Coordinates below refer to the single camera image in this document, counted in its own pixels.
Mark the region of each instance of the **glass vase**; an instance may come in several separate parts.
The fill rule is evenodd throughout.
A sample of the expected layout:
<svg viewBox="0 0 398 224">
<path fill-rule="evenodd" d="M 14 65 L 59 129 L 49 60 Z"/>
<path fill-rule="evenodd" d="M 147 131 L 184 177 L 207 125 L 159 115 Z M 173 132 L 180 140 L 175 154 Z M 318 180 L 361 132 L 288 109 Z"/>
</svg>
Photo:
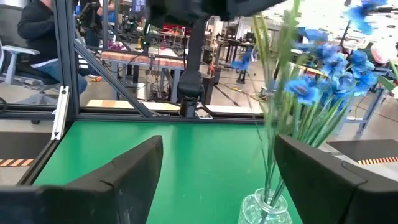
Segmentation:
<svg viewBox="0 0 398 224">
<path fill-rule="evenodd" d="M 267 203 L 264 202 L 264 189 L 258 189 L 242 201 L 238 224 L 291 224 L 287 212 L 287 202 L 280 196 L 274 206 L 270 206 L 274 191 L 271 191 Z"/>
</svg>

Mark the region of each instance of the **gray floor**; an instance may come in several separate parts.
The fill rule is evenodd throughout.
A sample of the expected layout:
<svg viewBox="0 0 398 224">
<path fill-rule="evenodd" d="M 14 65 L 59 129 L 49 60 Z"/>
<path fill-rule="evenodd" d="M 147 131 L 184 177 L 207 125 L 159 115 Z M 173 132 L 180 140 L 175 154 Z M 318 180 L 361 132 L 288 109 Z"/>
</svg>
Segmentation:
<svg viewBox="0 0 398 224">
<path fill-rule="evenodd" d="M 207 71 L 206 66 L 201 67 L 201 71 Z M 264 86 L 264 79 L 261 75 L 261 66 L 259 63 L 252 63 L 249 66 L 250 76 L 246 77 L 246 84 L 237 84 L 237 74 L 235 71 L 222 71 L 220 83 L 218 85 L 220 90 L 225 92 L 240 106 L 258 107 L 256 101 L 248 98 L 246 95 L 237 91 L 231 90 L 230 88 L 236 87 L 240 90 L 255 94 Z M 154 77 L 144 78 L 144 71 L 140 71 L 140 82 L 154 82 Z M 0 83 L 0 96 L 5 98 L 8 102 L 17 102 L 29 95 L 34 94 L 35 91 L 28 90 L 21 86 L 9 86 L 5 83 Z M 365 113 L 365 109 L 368 107 L 373 94 L 369 94 L 365 99 L 358 100 L 356 106 L 351 112 L 351 116 L 360 118 Z M 88 82 L 87 90 L 81 95 L 80 104 L 85 106 L 91 99 L 99 100 L 112 100 L 113 89 L 105 82 Z M 234 103 L 227 99 L 220 91 L 214 89 L 213 96 L 211 98 L 212 105 L 228 105 L 234 106 Z M 368 128 L 365 130 L 362 136 L 356 136 L 356 130 L 358 124 L 346 124 L 340 131 L 338 136 L 332 136 L 330 140 L 350 140 L 350 139 L 395 139 L 398 141 L 398 101 L 391 97 L 387 97 L 387 100 L 378 107 L 374 114 Z M 27 131 L 27 132 L 50 132 L 52 129 L 52 122 L 42 122 L 39 125 L 32 125 L 30 121 L 0 121 L 0 131 Z M 328 145 L 322 146 L 325 151 L 335 151 Z M 347 157 L 340 156 L 342 159 L 349 160 Z M 388 176 L 394 180 L 398 180 L 398 165 L 397 163 L 391 164 L 378 164 L 372 166 L 366 166 L 365 168 L 371 169 L 382 175 Z M 0 185 L 12 185 L 15 184 L 23 173 L 27 170 L 27 167 L 0 167 Z"/>
</svg>

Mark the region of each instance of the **black office chair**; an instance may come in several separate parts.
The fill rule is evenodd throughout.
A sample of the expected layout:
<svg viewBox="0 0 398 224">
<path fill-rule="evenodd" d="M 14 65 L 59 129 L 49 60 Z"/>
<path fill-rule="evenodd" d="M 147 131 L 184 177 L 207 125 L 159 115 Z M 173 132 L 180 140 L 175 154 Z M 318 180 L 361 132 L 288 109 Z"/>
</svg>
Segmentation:
<svg viewBox="0 0 398 224">
<path fill-rule="evenodd" d="M 0 79 L 39 92 L 15 103 L 56 105 L 57 99 L 46 95 L 45 90 L 57 88 L 60 83 L 30 66 L 29 55 L 40 52 L 26 48 L 26 41 L 18 35 L 22 10 L 21 7 L 0 4 Z"/>
</svg>

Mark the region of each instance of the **black mat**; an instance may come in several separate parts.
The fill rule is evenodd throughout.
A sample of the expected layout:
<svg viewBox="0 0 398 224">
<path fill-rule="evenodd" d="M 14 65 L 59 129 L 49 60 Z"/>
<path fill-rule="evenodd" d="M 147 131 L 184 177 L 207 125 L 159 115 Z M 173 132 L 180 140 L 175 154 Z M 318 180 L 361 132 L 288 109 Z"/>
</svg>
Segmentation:
<svg viewBox="0 0 398 224">
<path fill-rule="evenodd" d="M 387 158 L 387 162 L 398 161 L 398 142 L 395 140 L 333 141 L 328 144 L 357 162 L 377 159 L 372 164 L 383 163 Z"/>
<path fill-rule="evenodd" d="M 51 133 L 0 132 L 0 159 L 35 159 L 51 139 Z"/>
</svg>

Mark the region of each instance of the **green tabletop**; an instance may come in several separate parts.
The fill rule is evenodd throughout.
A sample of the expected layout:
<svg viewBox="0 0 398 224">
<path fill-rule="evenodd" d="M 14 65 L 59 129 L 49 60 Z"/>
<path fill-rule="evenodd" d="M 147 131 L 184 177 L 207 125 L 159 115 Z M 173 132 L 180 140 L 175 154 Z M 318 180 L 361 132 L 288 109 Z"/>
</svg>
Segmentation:
<svg viewBox="0 0 398 224">
<path fill-rule="evenodd" d="M 75 122 L 35 185 L 66 184 L 153 135 L 163 136 L 164 158 L 147 223 L 237 223 L 242 199 L 264 183 L 250 125 Z"/>
</svg>

